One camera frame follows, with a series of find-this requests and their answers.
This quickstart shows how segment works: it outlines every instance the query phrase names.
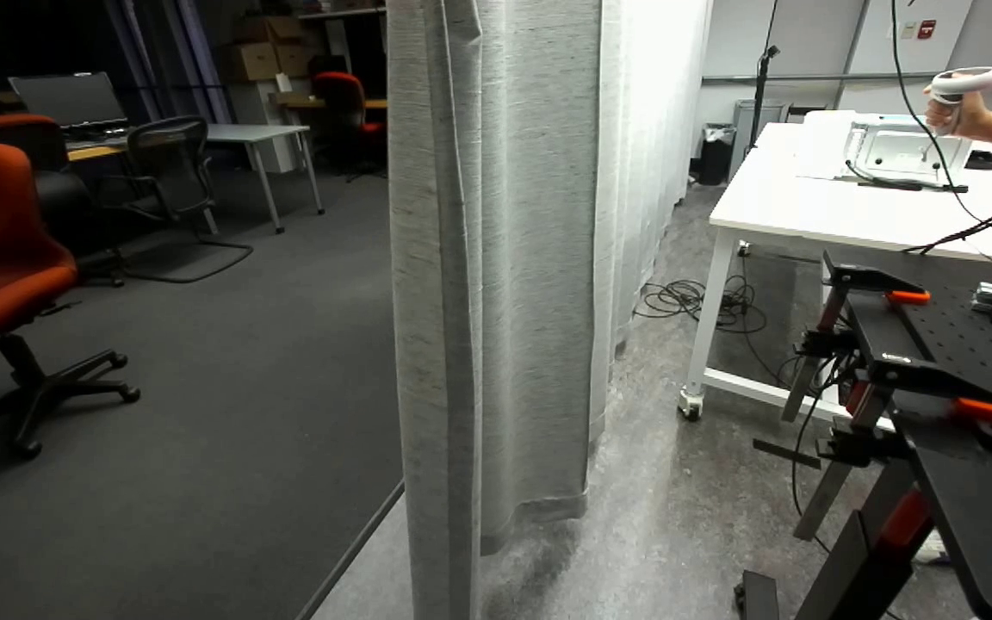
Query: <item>hand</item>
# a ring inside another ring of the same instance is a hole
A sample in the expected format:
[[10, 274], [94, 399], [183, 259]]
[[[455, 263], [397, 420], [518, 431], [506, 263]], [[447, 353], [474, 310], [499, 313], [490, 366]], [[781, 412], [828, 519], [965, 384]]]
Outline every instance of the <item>hand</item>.
[[941, 133], [979, 133], [988, 117], [981, 90], [959, 95], [959, 104], [936, 104], [931, 100], [931, 127]]

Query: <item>cardboard box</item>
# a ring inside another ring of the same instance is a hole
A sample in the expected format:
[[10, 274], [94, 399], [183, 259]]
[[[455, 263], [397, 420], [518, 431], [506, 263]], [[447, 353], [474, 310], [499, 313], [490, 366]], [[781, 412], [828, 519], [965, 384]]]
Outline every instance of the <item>cardboard box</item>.
[[267, 42], [227, 43], [222, 74], [235, 81], [272, 81], [280, 73], [274, 49]]
[[280, 67], [284, 74], [305, 78], [309, 74], [309, 58], [313, 43], [309, 42], [280, 42], [274, 43]]
[[301, 35], [305, 35], [301, 23], [282, 13], [242, 18], [230, 28], [235, 42], [300, 42]]

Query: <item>person's arm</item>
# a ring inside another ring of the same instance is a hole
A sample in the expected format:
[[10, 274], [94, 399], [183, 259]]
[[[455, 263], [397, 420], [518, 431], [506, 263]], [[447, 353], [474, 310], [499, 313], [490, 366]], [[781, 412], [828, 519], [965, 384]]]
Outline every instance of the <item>person's arm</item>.
[[957, 106], [943, 106], [931, 100], [931, 122], [943, 133], [965, 133], [974, 142], [992, 142], [992, 109], [979, 94], [965, 94]]

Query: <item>white device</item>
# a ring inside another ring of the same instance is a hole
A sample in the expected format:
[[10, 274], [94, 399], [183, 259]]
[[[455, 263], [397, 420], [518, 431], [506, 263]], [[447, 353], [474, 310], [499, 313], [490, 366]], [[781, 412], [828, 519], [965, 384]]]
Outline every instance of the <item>white device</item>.
[[[957, 133], [932, 136], [955, 183], [959, 183], [971, 142]], [[857, 112], [843, 144], [843, 175], [947, 184], [932, 136], [908, 112]]]
[[931, 81], [931, 95], [943, 106], [957, 106], [965, 94], [992, 85], [992, 66], [943, 67]]

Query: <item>gray curtain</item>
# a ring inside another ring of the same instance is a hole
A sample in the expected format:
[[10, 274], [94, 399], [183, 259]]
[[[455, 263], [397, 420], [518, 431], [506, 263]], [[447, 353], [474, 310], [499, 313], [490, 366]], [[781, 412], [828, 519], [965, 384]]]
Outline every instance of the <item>gray curtain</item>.
[[149, 117], [230, 120], [197, 0], [106, 0]]
[[686, 7], [389, 4], [397, 373], [424, 620], [474, 617], [479, 552], [518, 519], [582, 509], [595, 384], [686, 188], [710, 0]]

